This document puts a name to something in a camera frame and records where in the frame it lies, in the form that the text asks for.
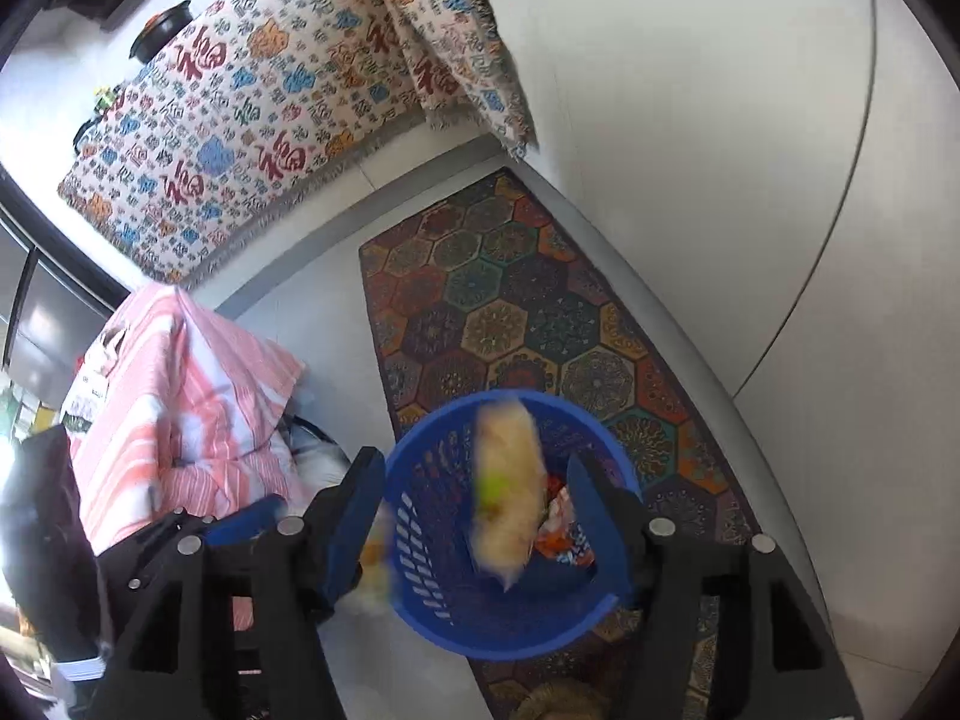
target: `black pot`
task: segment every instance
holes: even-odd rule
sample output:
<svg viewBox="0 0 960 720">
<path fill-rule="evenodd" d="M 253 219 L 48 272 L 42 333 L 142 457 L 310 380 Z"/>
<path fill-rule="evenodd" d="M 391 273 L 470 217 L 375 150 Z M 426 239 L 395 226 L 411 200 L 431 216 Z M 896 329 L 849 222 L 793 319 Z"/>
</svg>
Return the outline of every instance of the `black pot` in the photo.
<svg viewBox="0 0 960 720">
<path fill-rule="evenodd" d="M 193 20 L 190 13 L 190 1 L 184 0 L 179 5 L 167 8 L 161 13 L 157 13 L 151 18 L 140 34 L 136 36 L 133 45 L 130 47 L 130 57 L 136 57 L 143 64 L 147 64 L 151 59 L 160 53 L 160 49 L 166 46 L 176 37 L 176 33 L 183 29 Z"/>
</svg>

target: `white wall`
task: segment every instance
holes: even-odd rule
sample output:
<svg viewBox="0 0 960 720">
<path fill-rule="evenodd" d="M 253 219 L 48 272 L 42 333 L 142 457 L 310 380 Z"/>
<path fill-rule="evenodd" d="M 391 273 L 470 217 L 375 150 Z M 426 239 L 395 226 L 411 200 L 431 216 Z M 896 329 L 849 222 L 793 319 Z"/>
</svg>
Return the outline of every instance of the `white wall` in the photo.
<svg viewBox="0 0 960 720">
<path fill-rule="evenodd" d="M 770 343 L 853 160 L 869 0 L 491 0 L 576 202 L 729 391 Z"/>
<path fill-rule="evenodd" d="M 737 399 L 841 648 L 923 675 L 960 625 L 958 166 L 960 91 L 906 5 L 877 0 L 875 98 L 847 204 Z"/>
</svg>

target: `fringe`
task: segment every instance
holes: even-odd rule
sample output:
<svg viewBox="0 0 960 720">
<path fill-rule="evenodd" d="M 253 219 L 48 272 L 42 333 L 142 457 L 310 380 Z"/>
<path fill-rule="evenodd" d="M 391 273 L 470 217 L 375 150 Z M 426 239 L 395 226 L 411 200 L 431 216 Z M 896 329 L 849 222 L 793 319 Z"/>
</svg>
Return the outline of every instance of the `fringe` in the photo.
<svg viewBox="0 0 960 720">
<path fill-rule="evenodd" d="M 314 191 L 320 189 L 320 187 L 328 184 L 335 178 L 338 178 L 344 170 L 353 167 L 364 159 L 364 157 L 373 154 L 378 148 L 381 148 L 384 143 L 387 143 L 387 141 L 413 129 L 418 124 L 422 124 L 424 118 L 424 111 L 422 110 L 409 111 L 402 116 L 398 116 L 396 119 L 391 119 L 390 122 L 387 122 L 387 124 L 384 124 L 380 129 L 376 130 L 376 132 L 363 138 L 359 143 L 354 143 L 354 145 L 343 154 L 330 160 L 321 167 L 320 170 L 312 172 L 309 176 L 306 176 L 304 180 L 296 184 L 296 186 L 291 187 L 285 197 L 275 200 L 255 217 L 249 218 L 243 226 L 230 236 L 229 241 L 210 253 L 210 255 L 203 260 L 202 264 L 198 265 L 193 271 L 190 271 L 189 274 L 184 277 L 184 280 L 179 282 L 178 286 L 184 287 L 186 290 L 193 290 L 200 284 L 203 284 L 206 279 L 209 279 L 210 276 L 227 264 L 230 259 L 242 251 L 249 242 L 259 238 L 264 229 L 279 218 L 285 217 L 285 215 L 289 214 L 291 210 L 304 201 L 304 199 L 309 199 L 309 196 L 313 194 Z M 454 124 L 454 119 L 450 119 L 448 124 Z"/>
<path fill-rule="evenodd" d="M 534 119 L 530 114 L 530 106 L 527 103 L 525 93 L 523 93 L 523 87 L 520 85 L 520 76 L 517 74 L 514 57 L 510 54 L 506 44 L 500 39 L 500 33 L 497 31 L 496 18 L 493 17 L 490 0 L 470 0 L 470 5 L 472 5 L 482 28 L 487 50 L 491 52 L 494 60 L 499 64 L 503 81 L 512 87 L 510 97 L 507 100 L 507 107 L 512 111 L 512 119 L 514 120 L 512 123 L 520 136 L 515 141 L 513 138 L 508 138 L 505 132 L 494 132 L 494 135 L 510 152 L 510 156 L 518 161 L 525 156 L 527 146 L 536 146 Z"/>
<path fill-rule="evenodd" d="M 460 122 L 473 122 L 477 127 L 483 127 L 487 132 L 491 131 L 490 122 L 469 103 L 444 106 L 443 108 L 427 108 L 424 109 L 424 116 L 426 122 L 430 125 L 430 129 L 447 129 Z"/>
<path fill-rule="evenodd" d="M 117 235 L 116 229 L 112 225 L 107 224 L 107 222 L 102 218 L 92 217 L 86 213 L 86 206 L 88 203 L 81 196 L 79 196 L 71 186 L 67 186 L 66 181 L 59 182 L 59 185 L 56 186 L 56 193 L 64 202 L 66 202 L 67 205 L 80 214 L 85 221 L 90 223 L 90 225 L 92 225 L 98 233 L 106 238 L 118 252 L 128 257 L 128 259 L 133 260 L 136 263 L 136 266 L 143 271 L 143 274 L 147 276 L 147 278 L 151 278 L 152 280 L 158 281 L 161 284 L 165 283 L 163 274 L 154 267 L 149 259 L 140 254 L 138 250 L 135 250 L 130 244 L 120 238 L 120 236 Z"/>
</svg>

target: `colorful area rug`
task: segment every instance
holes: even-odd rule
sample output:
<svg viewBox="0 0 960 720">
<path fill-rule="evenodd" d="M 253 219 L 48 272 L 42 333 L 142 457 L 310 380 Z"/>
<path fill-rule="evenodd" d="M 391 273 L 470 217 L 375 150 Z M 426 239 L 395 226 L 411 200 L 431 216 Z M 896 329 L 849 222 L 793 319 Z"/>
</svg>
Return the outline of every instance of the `colorful area rug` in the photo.
<svg viewBox="0 0 960 720">
<path fill-rule="evenodd" d="M 627 450 L 652 512 L 693 536 L 757 529 L 719 447 L 606 279 L 510 170 L 498 170 L 360 250 L 376 353 L 397 438 L 480 389 L 552 392 Z M 618 610 L 573 645 L 517 662 L 472 661 L 496 720 L 572 678 L 616 691 L 637 613 Z M 704 716 L 717 607 L 704 597 L 685 717 Z"/>
</svg>

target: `metal bolt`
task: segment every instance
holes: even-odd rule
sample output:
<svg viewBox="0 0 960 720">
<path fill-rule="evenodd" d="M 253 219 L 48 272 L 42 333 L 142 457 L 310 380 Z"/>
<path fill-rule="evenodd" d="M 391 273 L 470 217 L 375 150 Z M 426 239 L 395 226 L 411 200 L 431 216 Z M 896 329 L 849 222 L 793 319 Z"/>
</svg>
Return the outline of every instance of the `metal bolt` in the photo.
<svg viewBox="0 0 960 720">
<path fill-rule="evenodd" d="M 663 538 L 673 536 L 674 533 L 677 533 L 677 525 L 672 519 L 667 519 L 666 517 L 654 517 L 650 520 L 650 524 L 647 525 L 647 527 L 654 536 L 662 536 Z"/>
<path fill-rule="evenodd" d="M 200 541 L 199 536 L 184 536 L 176 546 L 176 550 L 181 555 L 195 555 L 195 553 L 200 552 L 200 546 L 202 545 L 203 541 Z"/>
<path fill-rule="evenodd" d="M 769 555 L 776 549 L 776 541 L 771 536 L 767 536 L 766 533 L 757 533 L 750 539 L 750 545 L 764 555 Z"/>
<path fill-rule="evenodd" d="M 277 531 L 280 531 L 282 536 L 296 536 L 303 529 L 304 521 L 299 517 L 283 517 L 277 522 Z"/>
</svg>

